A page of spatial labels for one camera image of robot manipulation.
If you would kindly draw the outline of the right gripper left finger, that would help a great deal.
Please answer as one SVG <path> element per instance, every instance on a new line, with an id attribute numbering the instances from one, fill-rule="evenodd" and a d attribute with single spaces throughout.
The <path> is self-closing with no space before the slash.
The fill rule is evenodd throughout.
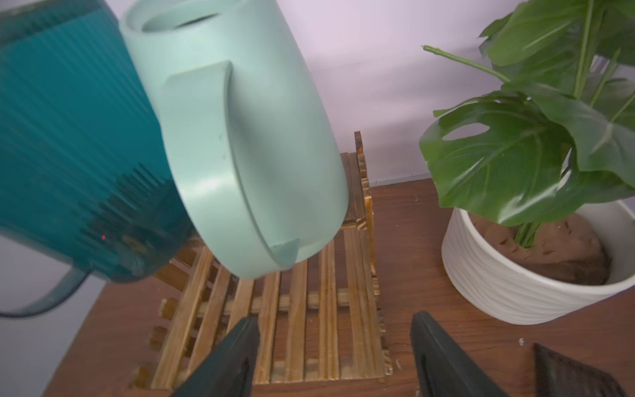
<path id="1" fill-rule="evenodd" d="M 250 396 L 259 344 L 257 319 L 241 319 L 173 395 Z"/>

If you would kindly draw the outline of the light green watering can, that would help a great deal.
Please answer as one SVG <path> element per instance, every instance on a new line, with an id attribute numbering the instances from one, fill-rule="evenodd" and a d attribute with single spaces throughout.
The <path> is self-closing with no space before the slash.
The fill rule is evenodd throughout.
<path id="1" fill-rule="evenodd" d="M 138 1 L 120 30 L 193 225 L 231 273 L 286 271 L 349 203 L 337 141 L 274 1 Z"/>

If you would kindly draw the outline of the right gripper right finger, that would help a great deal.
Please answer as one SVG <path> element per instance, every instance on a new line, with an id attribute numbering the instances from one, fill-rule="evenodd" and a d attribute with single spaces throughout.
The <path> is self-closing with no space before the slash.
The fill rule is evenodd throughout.
<path id="1" fill-rule="evenodd" d="M 430 313 L 413 316 L 410 338 L 422 396 L 506 395 Z"/>

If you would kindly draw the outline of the dark teal watering can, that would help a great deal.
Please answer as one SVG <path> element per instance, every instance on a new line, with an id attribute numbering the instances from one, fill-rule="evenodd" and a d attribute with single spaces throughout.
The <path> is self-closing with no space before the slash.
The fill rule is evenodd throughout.
<path id="1" fill-rule="evenodd" d="M 193 226 L 160 125 L 103 1 L 39 1 L 1 13 L 1 233 L 70 262 L 44 314 L 89 276 L 157 273 Z"/>

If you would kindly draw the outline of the wooden slatted shelf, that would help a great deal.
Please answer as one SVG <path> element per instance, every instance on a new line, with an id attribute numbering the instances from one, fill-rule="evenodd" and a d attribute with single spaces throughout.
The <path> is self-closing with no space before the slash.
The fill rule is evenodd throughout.
<path id="1" fill-rule="evenodd" d="M 256 385 L 384 380 L 393 372 L 380 312 L 374 210 L 361 136 L 341 155 L 350 192 L 340 231 L 289 271 L 244 281 L 193 236 L 157 278 L 176 289 L 150 331 L 157 359 L 140 365 L 132 386 L 174 390 L 245 317 L 260 332 Z"/>

